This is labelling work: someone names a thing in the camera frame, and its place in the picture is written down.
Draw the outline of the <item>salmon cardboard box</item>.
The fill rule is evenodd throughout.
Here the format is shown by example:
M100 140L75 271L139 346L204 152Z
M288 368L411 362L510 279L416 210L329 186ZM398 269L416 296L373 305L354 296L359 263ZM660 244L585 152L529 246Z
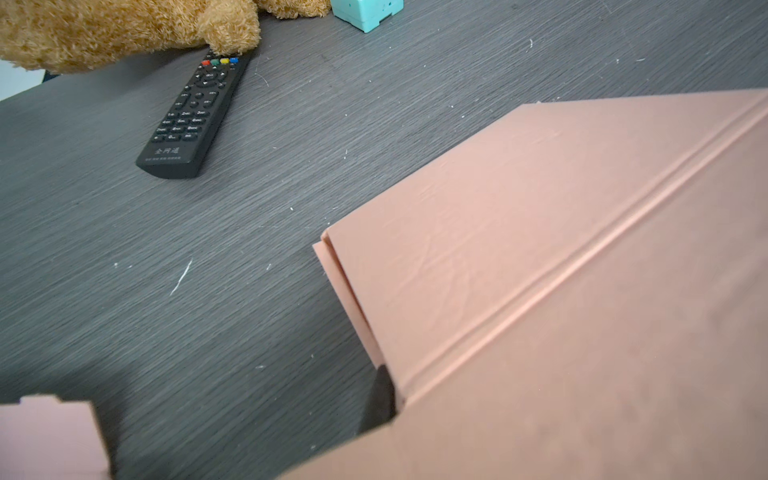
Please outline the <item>salmon cardboard box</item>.
M291 479L763 479L767 93L523 105L315 245L397 412Z

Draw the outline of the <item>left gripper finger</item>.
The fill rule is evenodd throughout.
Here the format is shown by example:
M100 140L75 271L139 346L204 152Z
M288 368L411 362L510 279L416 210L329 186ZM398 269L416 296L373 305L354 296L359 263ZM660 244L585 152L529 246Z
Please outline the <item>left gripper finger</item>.
M377 368L365 404L358 434L363 435L391 421L397 412L396 390L386 365Z

